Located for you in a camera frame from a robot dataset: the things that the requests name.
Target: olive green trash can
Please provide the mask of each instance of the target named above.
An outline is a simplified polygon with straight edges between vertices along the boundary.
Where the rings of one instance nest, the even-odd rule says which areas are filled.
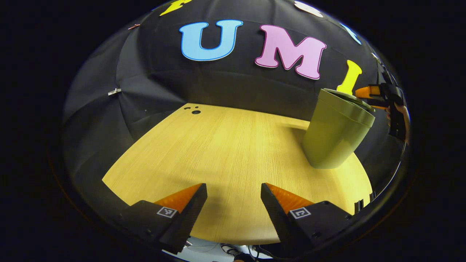
[[[321,89],[302,146],[314,168],[339,167],[361,143],[375,117],[375,109],[361,99]]]

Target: table surface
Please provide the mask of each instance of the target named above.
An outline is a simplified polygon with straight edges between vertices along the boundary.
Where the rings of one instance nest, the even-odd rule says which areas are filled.
[[[187,103],[128,149],[103,182],[128,205],[206,183],[208,197],[191,236],[240,245],[276,243],[260,199],[262,183],[314,203],[328,200],[350,214],[355,202],[364,199],[366,205],[372,193],[355,154],[335,169],[311,167],[301,148],[308,125],[290,117]]]

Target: trash can lid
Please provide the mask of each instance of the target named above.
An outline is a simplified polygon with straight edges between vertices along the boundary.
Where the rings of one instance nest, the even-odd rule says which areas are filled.
[[[332,89],[321,89],[319,99],[354,121],[372,126],[375,109],[361,99]]]

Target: human hand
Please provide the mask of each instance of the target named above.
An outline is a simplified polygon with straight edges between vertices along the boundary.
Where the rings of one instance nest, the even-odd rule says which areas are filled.
[[[406,135],[405,135],[405,142],[409,145],[409,135],[410,135],[410,132],[409,132],[409,126],[410,126],[410,117],[409,117],[409,113],[408,113],[408,109],[406,108],[406,106],[404,105],[397,105],[395,103],[395,107],[396,107],[396,110],[398,110],[399,112],[401,112],[403,114],[403,117],[404,117],[404,126],[405,126],[405,129],[406,129]],[[388,114],[387,114],[387,119],[390,120],[390,106],[388,106],[388,108],[385,110]]]

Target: letter m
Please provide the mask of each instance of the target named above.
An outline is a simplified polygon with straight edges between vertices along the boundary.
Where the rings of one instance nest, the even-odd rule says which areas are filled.
[[[262,25],[260,29],[265,32],[265,41],[262,55],[255,60],[256,64],[269,68],[278,67],[278,61],[275,60],[275,53],[278,51],[286,70],[302,57],[296,72],[311,79],[320,78],[319,63],[322,51],[327,47],[325,43],[316,38],[306,37],[295,46],[288,32],[281,27]]]

